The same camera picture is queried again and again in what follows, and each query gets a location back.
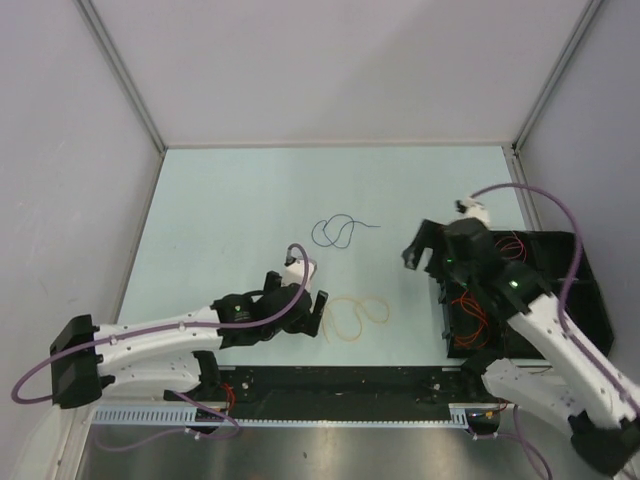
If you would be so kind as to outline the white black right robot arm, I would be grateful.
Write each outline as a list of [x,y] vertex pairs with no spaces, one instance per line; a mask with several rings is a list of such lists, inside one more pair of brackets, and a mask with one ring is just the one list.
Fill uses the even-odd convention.
[[510,400],[556,427],[596,472],[614,477],[639,453],[639,385],[616,368],[577,327],[551,286],[528,265],[504,258],[493,234],[474,217],[439,224],[425,220],[403,251],[406,268],[456,283],[481,308],[533,345],[564,381],[554,385],[495,359],[463,373],[473,401]]

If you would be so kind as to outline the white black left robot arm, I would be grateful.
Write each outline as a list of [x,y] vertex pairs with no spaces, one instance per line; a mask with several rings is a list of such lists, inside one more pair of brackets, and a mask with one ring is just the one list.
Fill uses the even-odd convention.
[[220,350],[251,347],[280,333],[317,336],[329,299],[313,293],[301,264],[267,273],[262,289],[228,294],[198,310],[147,325],[97,325],[89,314],[67,322],[50,346],[51,401],[62,409],[103,395],[214,397]]

